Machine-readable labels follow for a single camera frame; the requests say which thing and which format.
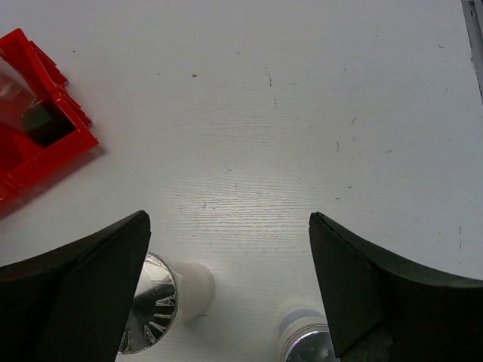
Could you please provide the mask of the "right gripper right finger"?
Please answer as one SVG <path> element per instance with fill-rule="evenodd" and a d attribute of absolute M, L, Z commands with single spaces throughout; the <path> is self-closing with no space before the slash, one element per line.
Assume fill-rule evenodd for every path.
<path fill-rule="evenodd" d="M 309 219 L 318 287 L 342 361 L 480 361 L 482 282 L 399 256 L 323 213 Z"/>

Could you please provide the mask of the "dark liquid glass bottle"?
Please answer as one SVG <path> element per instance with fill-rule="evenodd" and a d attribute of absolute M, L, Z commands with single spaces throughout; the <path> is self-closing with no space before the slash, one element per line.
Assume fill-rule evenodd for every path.
<path fill-rule="evenodd" d="M 1 60 L 1 124 L 47 147 L 75 130 L 75 126 L 48 99 L 39 98 L 19 72 Z"/>

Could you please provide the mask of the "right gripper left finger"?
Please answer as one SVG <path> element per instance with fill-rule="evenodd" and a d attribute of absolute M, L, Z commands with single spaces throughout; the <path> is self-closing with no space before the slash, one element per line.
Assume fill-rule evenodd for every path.
<path fill-rule="evenodd" d="M 1 268 L 3 361 L 114 361 L 151 236 L 137 211 Z"/>

